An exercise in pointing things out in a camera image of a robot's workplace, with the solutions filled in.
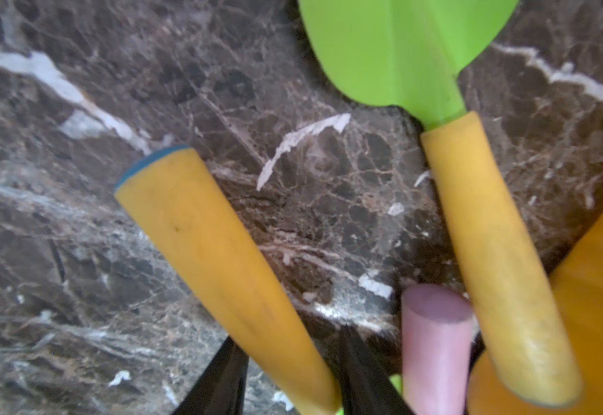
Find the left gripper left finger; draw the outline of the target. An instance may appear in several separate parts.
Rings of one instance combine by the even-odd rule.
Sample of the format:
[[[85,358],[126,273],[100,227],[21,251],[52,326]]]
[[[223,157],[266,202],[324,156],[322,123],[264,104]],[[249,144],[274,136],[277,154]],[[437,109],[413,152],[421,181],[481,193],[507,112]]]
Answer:
[[[249,356],[228,337],[173,415],[242,415]]]

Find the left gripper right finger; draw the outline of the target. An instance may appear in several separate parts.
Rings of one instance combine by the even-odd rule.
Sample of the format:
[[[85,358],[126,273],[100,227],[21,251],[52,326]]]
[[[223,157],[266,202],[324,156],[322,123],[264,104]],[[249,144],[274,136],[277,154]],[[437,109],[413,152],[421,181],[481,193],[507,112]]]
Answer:
[[[414,414],[359,333],[349,326],[339,332],[339,385],[344,414]]]

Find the purple shovel pink handle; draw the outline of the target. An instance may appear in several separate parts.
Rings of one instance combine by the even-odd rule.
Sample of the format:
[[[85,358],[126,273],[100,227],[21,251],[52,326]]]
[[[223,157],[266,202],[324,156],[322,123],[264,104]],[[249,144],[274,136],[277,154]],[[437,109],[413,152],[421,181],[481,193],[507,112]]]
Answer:
[[[401,298],[403,397],[416,414],[462,414],[473,340],[473,307],[441,285]]]

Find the yellow plastic storage box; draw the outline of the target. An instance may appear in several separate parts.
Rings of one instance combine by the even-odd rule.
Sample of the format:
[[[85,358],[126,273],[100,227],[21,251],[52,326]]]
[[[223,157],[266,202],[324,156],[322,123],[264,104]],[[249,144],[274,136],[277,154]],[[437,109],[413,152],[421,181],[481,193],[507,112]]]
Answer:
[[[603,213],[551,275],[551,284],[583,375],[583,395],[565,408],[519,399],[498,379],[488,353],[467,388],[471,414],[603,414]]]

